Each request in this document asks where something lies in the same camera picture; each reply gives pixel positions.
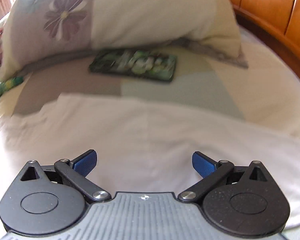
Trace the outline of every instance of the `wooden bed frame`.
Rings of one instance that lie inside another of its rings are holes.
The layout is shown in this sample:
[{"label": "wooden bed frame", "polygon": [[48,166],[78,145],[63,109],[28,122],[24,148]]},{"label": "wooden bed frame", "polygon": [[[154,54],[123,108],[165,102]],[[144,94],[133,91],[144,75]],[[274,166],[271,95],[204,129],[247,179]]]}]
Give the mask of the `wooden bed frame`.
[{"label": "wooden bed frame", "polygon": [[300,78],[300,0],[230,0],[237,21]]}]

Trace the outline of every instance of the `silver screw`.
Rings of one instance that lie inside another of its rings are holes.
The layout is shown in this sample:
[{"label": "silver screw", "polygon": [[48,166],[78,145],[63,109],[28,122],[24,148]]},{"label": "silver screw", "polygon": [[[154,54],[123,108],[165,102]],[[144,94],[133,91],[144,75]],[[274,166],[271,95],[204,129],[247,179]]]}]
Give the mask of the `silver screw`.
[{"label": "silver screw", "polygon": [[197,194],[192,191],[184,191],[180,194],[182,199],[194,199],[196,196]]},{"label": "silver screw", "polygon": [[103,190],[96,191],[92,194],[92,196],[96,199],[105,199],[109,196],[109,193]]},{"label": "silver screw", "polygon": [[148,195],[142,195],[140,198],[143,199],[143,200],[147,200],[147,199],[149,199],[150,197],[149,197]]}]

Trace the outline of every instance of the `white blanket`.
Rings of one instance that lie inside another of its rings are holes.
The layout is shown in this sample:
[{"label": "white blanket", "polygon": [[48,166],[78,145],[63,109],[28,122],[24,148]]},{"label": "white blanket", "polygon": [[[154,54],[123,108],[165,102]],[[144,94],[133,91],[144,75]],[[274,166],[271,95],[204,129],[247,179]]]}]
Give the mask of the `white blanket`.
[{"label": "white blanket", "polygon": [[88,179],[112,195],[180,193],[201,179],[194,151],[242,166],[260,160],[290,203],[287,228],[300,225],[300,141],[208,111],[114,97],[61,95],[36,114],[1,119],[0,198],[26,161],[49,165],[88,149],[98,153]]}]

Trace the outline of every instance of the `triangular hole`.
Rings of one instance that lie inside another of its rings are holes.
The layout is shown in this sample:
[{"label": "triangular hole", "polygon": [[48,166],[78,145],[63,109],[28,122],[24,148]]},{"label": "triangular hole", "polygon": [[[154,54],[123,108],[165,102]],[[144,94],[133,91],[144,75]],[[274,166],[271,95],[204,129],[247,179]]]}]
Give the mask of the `triangular hole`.
[{"label": "triangular hole", "polygon": [[267,181],[266,177],[262,173],[261,169],[258,167],[255,167],[250,175],[250,178],[252,180],[259,180],[259,181]]},{"label": "triangular hole", "polygon": [[23,174],[21,181],[27,181],[27,180],[33,180],[33,179],[39,179],[39,175],[34,167],[28,167],[25,174]]}]

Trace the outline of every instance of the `green bottle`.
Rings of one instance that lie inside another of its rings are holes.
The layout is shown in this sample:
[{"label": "green bottle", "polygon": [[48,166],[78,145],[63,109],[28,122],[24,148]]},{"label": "green bottle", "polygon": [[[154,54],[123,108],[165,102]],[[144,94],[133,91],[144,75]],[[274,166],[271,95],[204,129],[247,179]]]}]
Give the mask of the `green bottle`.
[{"label": "green bottle", "polygon": [[20,85],[22,82],[23,82],[23,77],[11,78],[11,79],[7,80],[6,82],[3,82],[3,83],[0,82],[0,96],[2,96],[2,94],[5,91],[8,91],[11,88]]}]

